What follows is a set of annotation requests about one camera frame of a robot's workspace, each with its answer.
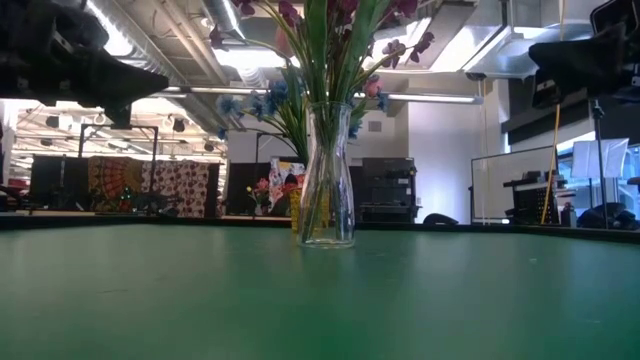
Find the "colourful poster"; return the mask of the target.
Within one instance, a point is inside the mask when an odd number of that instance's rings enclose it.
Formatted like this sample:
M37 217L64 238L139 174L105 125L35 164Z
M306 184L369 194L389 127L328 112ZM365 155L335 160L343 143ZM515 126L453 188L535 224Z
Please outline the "colourful poster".
M305 165L272 158L269 172L269 214L274 217L291 216L291 195L300 192L305 179Z

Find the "small pink flower vase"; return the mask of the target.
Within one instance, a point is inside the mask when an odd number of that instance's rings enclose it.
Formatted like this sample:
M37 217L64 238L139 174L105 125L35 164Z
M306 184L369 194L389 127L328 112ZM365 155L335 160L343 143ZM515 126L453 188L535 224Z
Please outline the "small pink flower vase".
M254 203L254 215L267 216L271 206L269 181L260 178L254 186L247 186L246 190Z

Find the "silver vent hood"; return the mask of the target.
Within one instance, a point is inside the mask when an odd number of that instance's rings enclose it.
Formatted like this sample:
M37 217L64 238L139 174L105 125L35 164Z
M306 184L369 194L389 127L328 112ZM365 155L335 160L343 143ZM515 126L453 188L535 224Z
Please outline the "silver vent hood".
M466 73L499 79L524 79L537 66L528 55L537 43L585 40L593 35L589 16L607 0L499 0L498 29L464 64Z

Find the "glass partition panel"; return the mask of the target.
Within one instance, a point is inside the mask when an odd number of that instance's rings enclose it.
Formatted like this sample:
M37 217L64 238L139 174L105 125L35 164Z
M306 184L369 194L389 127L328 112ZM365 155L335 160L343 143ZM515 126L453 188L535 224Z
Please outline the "glass partition panel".
M522 179L526 172L548 172L551 156L557 155L552 146L491 155L471 160L473 221L505 219L505 211L513 205L511 191L505 182Z

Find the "orange mandala tapestry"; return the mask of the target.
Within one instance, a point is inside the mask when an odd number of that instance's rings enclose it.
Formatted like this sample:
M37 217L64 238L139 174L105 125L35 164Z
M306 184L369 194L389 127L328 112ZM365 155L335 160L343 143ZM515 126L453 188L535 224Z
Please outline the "orange mandala tapestry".
M129 157L88 160L90 208L95 212L128 213L141 191L143 162Z

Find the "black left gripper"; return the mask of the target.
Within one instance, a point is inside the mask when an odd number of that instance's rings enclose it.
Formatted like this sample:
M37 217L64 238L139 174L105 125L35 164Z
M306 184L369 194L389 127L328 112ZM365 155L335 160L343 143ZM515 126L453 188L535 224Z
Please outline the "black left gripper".
M161 92L169 79L106 54L108 33L88 0L0 0L0 98L45 103L77 95L96 62L100 107L124 107Z

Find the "green table mat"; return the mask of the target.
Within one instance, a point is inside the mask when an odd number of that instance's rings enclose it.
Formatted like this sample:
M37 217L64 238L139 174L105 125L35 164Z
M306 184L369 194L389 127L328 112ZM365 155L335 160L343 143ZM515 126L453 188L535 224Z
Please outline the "green table mat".
M127 225L0 232L0 360L640 360L640 246Z

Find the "white floral tapestry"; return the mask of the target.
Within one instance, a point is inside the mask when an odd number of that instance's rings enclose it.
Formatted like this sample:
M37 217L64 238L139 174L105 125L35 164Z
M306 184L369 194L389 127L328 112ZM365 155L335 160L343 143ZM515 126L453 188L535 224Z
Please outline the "white floral tapestry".
M170 208L177 210L178 217L203 218L208 195L209 165L194 161L157 160L154 185L151 185L150 162L142 165L143 192L154 192L172 199Z

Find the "clear glass vase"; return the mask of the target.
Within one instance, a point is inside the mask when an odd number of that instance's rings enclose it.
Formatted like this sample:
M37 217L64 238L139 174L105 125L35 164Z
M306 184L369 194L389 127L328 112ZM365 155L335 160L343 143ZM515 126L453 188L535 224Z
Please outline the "clear glass vase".
M310 150L297 221L297 242L314 248L354 245L355 206L347 157L351 108L309 107Z

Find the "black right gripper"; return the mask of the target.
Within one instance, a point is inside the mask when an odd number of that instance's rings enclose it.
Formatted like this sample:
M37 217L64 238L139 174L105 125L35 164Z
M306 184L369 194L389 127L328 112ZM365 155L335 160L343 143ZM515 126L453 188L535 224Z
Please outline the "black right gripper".
M606 0L590 14L590 39L537 43L532 106L548 108L586 89L622 103L640 103L640 0Z

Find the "black tripod stand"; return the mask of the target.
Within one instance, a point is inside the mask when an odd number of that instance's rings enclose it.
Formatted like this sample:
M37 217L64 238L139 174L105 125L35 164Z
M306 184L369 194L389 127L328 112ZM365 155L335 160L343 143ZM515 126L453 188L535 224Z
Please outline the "black tripod stand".
M595 139L597 142L598 161L599 161L599 179L600 179L600 191L602 198L602 213L604 222L607 222L608 210L607 210L607 197L606 197L606 182L604 178L604 160L602 155L602 140L601 140L601 120L604 117L604 111L599 105L599 101L596 98L589 99L589 105L591 110L591 117L594 121Z

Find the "white sheet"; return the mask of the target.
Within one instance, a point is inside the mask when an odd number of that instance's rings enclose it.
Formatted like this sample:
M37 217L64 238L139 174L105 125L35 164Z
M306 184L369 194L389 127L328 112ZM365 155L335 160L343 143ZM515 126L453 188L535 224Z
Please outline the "white sheet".
M575 142L571 177L621 177L628 142L628 138Z

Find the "black pegboard desk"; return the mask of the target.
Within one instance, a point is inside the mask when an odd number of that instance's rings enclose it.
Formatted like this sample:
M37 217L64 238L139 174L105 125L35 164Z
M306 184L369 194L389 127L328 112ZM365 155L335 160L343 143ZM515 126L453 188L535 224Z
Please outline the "black pegboard desk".
M522 179L505 182L503 187L511 191L513 200L506 217L515 225L559 225L557 192L566 184L556 170L530 171Z

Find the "black equipment rack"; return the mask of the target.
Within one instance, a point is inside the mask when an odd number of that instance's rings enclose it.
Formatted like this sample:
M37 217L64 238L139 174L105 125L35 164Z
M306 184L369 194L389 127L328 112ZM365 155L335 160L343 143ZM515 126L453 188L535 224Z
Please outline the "black equipment rack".
M363 158L362 171L362 221L413 224L419 209L414 159Z

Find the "black partition panel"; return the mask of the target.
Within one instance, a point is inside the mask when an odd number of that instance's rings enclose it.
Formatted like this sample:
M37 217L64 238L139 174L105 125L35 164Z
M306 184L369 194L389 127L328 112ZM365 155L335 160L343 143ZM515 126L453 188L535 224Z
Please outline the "black partition panel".
M255 201L247 191L261 179L267 179L271 165L269 163L231 163L227 171L226 214L253 215Z
M31 164L29 198L49 210L89 209L88 158L35 155Z

